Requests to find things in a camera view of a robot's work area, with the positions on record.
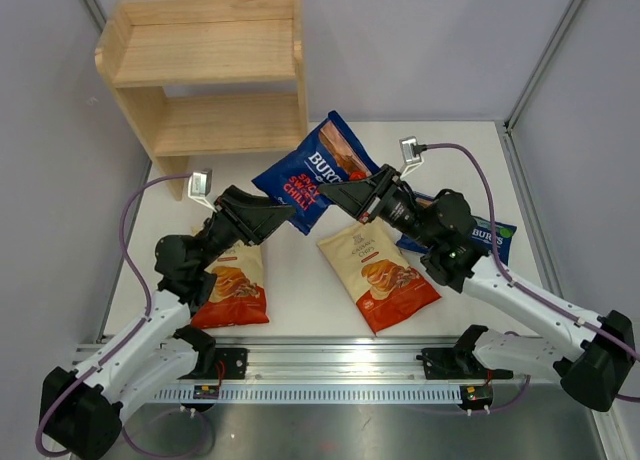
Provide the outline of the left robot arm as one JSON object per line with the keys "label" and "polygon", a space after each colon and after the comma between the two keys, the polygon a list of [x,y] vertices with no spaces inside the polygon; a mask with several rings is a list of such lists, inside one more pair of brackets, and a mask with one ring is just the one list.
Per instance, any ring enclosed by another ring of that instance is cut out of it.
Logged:
{"label": "left robot arm", "polygon": [[257,246],[294,216],[294,207],[228,187],[195,235],[167,235],[155,247],[161,280],[146,290],[136,319],[76,367],[54,368],[44,379],[37,450],[49,436],[61,455],[99,459],[127,420],[165,385],[222,369],[216,341],[192,326],[217,280],[207,267],[237,242]]}

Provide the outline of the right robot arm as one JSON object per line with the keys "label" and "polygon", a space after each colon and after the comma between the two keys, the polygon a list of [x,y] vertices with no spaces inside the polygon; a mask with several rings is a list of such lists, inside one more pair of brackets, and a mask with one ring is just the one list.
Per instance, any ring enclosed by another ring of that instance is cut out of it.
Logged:
{"label": "right robot arm", "polygon": [[535,332],[524,338],[469,327],[453,354],[460,373],[476,376],[486,368],[542,377],[585,407],[611,408],[637,360],[628,317],[571,305],[512,273],[472,240],[476,222],[459,192],[443,189],[423,205],[389,165],[371,177],[319,190],[352,218],[381,219],[427,248],[420,261],[437,284],[482,300]]}

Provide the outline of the blue Burts chilli bag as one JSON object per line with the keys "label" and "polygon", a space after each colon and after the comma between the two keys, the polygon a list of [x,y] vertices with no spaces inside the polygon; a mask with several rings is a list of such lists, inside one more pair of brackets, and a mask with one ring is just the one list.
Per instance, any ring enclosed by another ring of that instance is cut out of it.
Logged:
{"label": "blue Burts chilli bag", "polygon": [[298,147],[256,176],[253,185],[271,199],[291,205],[290,223],[307,235],[332,202],[323,184],[360,180],[379,171],[337,111],[331,111]]}

